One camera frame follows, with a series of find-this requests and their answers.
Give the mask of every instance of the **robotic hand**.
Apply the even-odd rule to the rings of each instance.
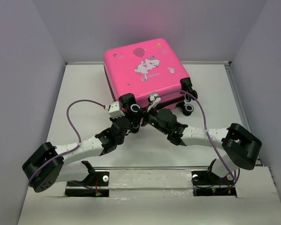
[[[156,93],[152,93],[148,100],[150,104],[141,108],[133,94],[121,96],[109,107],[110,128],[81,143],[63,146],[53,146],[50,142],[42,144],[22,166],[29,186],[35,192],[42,192],[55,182],[84,180],[95,170],[84,162],[87,171],[75,170],[77,161],[110,153],[117,145],[123,144],[128,133],[137,133],[140,127],[147,124],[167,135],[174,145],[212,146],[211,139],[214,147],[225,150],[227,154],[221,160],[212,161],[208,169],[212,176],[227,176],[227,167],[231,171],[254,168],[262,143],[241,125],[232,123],[229,128],[210,129],[207,132],[179,123],[170,109],[160,109],[160,97]]]

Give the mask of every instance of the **white table surface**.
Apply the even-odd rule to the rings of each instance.
[[[223,65],[185,65],[185,68],[198,91],[209,128],[241,123]],[[66,108],[81,98],[111,102],[102,65],[66,67],[48,136],[52,144],[77,140],[66,120]],[[180,122],[203,128],[201,112],[194,106],[190,117],[175,113]],[[90,103],[75,105],[70,116],[83,139],[111,124],[108,113]],[[89,160],[97,167],[168,167],[209,165],[215,157],[211,148],[173,146],[164,135],[148,126],[128,136],[112,153]],[[111,192],[109,198],[63,197],[65,186],[57,183],[38,194],[28,188],[19,225],[281,225],[281,204],[266,167],[242,170],[236,186],[237,198],[193,197],[191,191],[175,190]]]
[[[208,128],[227,128],[241,119],[232,94],[224,65],[185,65],[193,88],[198,92]],[[67,65],[58,101],[54,111],[48,141],[53,145],[77,141],[66,118],[66,109],[78,99],[92,99],[110,104],[112,97],[105,78],[103,65]],[[195,102],[191,116],[174,112],[179,122],[203,127],[203,117]],[[70,117],[83,140],[110,127],[106,110],[92,103],[78,103],[70,110]],[[206,166],[216,158],[212,148],[202,146],[174,146],[166,136],[151,126],[141,127],[139,133],[130,134],[123,145],[102,157],[89,158],[94,167],[150,167],[150,166]]]

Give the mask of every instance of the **robotic arm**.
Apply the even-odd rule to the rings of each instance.
[[[145,108],[136,104],[133,94],[120,97],[119,102],[112,103],[109,108],[112,126],[80,144],[42,144],[22,166],[30,186],[38,193],[55,182],[85,179],[94,174],[95,170],[85,161],[82,163],[87,170],[81,169],[80,160],[110,153],[117,145],[123,144],[128,133],[137,133],[140,126],[147,124],[167,135],[167,139],[174,145],[211,146],[206,130],[177,122],[176,115],[170,109],[156,107],[160,98],[155,93],[150,97],[150,105]],[[208,132],[216,147],[227,152],[222,158],[232,171],[254,168],[262,143],[249,131],[233,123],[229,128],[210,129]],[[217,177],[225,177],[228,173],[219,159],[212,161],[210,168],[211,173]]]

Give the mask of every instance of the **gray wall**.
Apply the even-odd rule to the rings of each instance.
[[[33,0],[67,62],[165,38],[181,60],[233,60],[266,0]]]
[[[0,0],[0,225],[17,224],[21,166],[46,140],[64,63],[31,0]]]
[[[233,71],[252,132],[263,141],[261,160],[272,168],[281,199],[281,0],[268,0]]]

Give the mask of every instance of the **purple cable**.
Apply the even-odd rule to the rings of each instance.
[[[71,152],[77,150],[79,148],[79,144],[81,143],[81,136],[78,132],[78,130],[75,128],[74,124],[72,123],[71,119],[70,119],[70,116],[69,116],[69,111],[70,111],[70,108],[75,105],[76,103],[79,103],[79,102],[91,102],[91,103],[95,103],[103,108],[105,108],[105,106],[99,102],[96,102],[96,101],[93,101],[93,100],[88,100],[88,99],[81,99],[81,100],[77,100],[77,101],[74,101],[73,103],[71,103],[68,108],[67,108],[67,121],[69,122],[70,126],[72,127],[72,129],[74,130],[74,132],[76,133],[77,137],[78,137],[78,144],[75,148],[69,150],[69,151],[65,151],[59,155],[56,155],[52,158],[50,158],[48,161],[46,161],[44,164],[42,164],[33,174],[32,176],[30,177],[29,181],[28,181],[28,186],[31,187],[31,182],[33,181],[33,179],[35,178],[35,176],[37,174],[39,174],[41,172],[41,170],[47,166],[52,160],[58,158],[58,157],[61,157],[61,156],[64,156],[66,154],[70,154]]]
[[[193,100],[195,100],[195,101],[197,102],[197,104],[199,105],[199,107],[200,107],[200,109],[201,109],[201,111],[202,111],[203,121],[204,121],[204,129],[206,130],[206,135],[207,135],[207,137],[208,137],[208,139],[209,139],[209,141],[210,141],[212,147],[214,148],[214,150],[215,150],[215,152],[216,152],[218,158],[219,158],[220,161],[223,163],[224,167],[225,167],[226,170],[229,172],[229,174],[230,174],[231,177],[233,178],[234,182],[236,182],[235,176],[233,176],[232,171],[230,170],[230,168],[228,167],[228,165],[225,163],[224,159],[221,157],[221,155],[220,155],[218,149],[216,148],[214,142],[212,141],[212,139],[211,139],[211,137],[210,137],[210,135],[209,135],[209,132],[208,132],[208,129],[207,129],[206,116],[205,116],[203,107],[202,107],[202,105],[200,104],[200,102],[199,102],[192,94],[190,94],[190,93],[188,93],[187,91],[184,91],[184,90],[175,90],[175,91],[171,91],[171,92],[165,93],[165,94],[163,94],[163,95],[160,95],[160,96],[158,96],[158,97],[161,98],[161,97],[164,97],[164,96],[166,96],[166,95],[170,95],[170,94],[175,93],[175,92],[181,92],[181,93],[187,94],[188,96],[190,96]]]

